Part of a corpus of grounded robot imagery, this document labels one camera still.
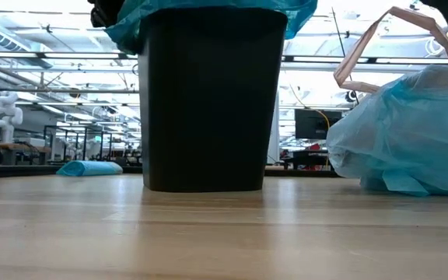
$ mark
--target crumpled plastic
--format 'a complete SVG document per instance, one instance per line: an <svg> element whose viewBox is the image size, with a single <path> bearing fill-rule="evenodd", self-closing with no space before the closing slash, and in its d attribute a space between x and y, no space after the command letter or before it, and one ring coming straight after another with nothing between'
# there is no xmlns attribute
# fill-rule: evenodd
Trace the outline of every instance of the crumpled plastic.
<svg viewBox="0 0 448 280"><path fill-rule="evenodd" d="M99 176L99 175L118 175L124 170L121 166L112 162L97 162L86 160L73 160L68 162L57 171L57 175L64 176Z"/></svg>
<svg viewBox="0 0 448 280"><path fill-rule="evenodd" d="M142 20L160 9L201 8L229 6L235 8L263 8L282 12L288 16L285 38L292 39L310 19L317 8L317 0L126 0L118 14L118 22L106 29L119 49L138 52L134 46L142 42L146 26Z"/></svg>
<svg viewBox="0 0 448 280"><path fill-rule="evenodd" d="M448 195L448 65L431 65L368 95L331 127L335 171L361 186Z"/></svg>

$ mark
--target desk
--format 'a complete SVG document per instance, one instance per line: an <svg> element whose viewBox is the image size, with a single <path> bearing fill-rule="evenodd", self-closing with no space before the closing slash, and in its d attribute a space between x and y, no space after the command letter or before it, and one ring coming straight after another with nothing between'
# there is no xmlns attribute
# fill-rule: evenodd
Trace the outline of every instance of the desk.
<svg viewBox="0 0 448 280"><path fill-rule="evenodd" d="M46 155L51 153L49 147L35 147L39 152L39 164L44 165L46 163ZM4 156L2 165L12 166L16 165L16 153L18 152L35 152L33 148L30 148L24 144L15 143L2 143L0 144L0 150Z"/></svg>
<svg viewBox="0 0 448 280"><path fill-rule="evenodd" d="M326 150L304 150L293 152L293 157L283 159L285 161L285 169L288 169L288 163L293 163L293 169L298 169L299 165L305 166L324 166L326 165Z"/></svg>
<svg viewBox="0 0 448 280"><path fill-rule="evenodd" d="M142 181L0 178L0 279L448 279L448 197L341 178L205 194Z"/></svg>

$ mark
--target computer monitor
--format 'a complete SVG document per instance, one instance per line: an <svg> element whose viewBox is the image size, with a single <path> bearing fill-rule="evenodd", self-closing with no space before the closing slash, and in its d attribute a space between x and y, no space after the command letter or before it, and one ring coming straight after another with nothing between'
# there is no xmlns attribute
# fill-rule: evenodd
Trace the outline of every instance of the computer monitor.
<svg viewBox="0 0 448 280"><path fill-rule="evenodd" d="M320 112L330 121L330 126L341 120L341 112L297 109L295 110L295 138L326 139L327 122Z"/></svg>

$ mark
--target trash can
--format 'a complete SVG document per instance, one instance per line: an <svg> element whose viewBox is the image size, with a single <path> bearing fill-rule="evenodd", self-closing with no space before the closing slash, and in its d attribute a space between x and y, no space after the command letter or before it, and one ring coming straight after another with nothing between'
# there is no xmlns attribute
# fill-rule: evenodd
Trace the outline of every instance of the trash can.
<svg viewBox="0 0 448 280"><path fill-rule="evenodd" d="M139 55L145 186L262 188L287 17L267 9L164 9Z"/></svg>

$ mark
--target trash bag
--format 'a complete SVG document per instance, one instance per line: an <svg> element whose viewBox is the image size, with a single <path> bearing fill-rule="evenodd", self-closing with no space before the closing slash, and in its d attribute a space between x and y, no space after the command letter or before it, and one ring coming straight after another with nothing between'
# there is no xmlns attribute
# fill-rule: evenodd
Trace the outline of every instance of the trash bag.
<svg viewBox="0 0 448 280"><path fill-rule="evenodd" d="M68 162L57 171L57 175L64 176L99 176L99 175L118 175L124 170L121 166L111 162L97 162L86 160L73 160Z"/></svg>
<svg viewBox="0 0 448 280"><path fill-rule="evenodd" d="M317 0L125 0L118 14L117 24L106 32L120 50L139 53L146 30L145 18L160 9L202 7L263 8L288 16L286 39L292 39L310 19L317 8Z"/></svg>
<svg viewBox="0 0 448 280"><path fill-rule="evenodd" d="M335 171L363 187L448 195L448 65L371 94L327 134Z"/></svg>

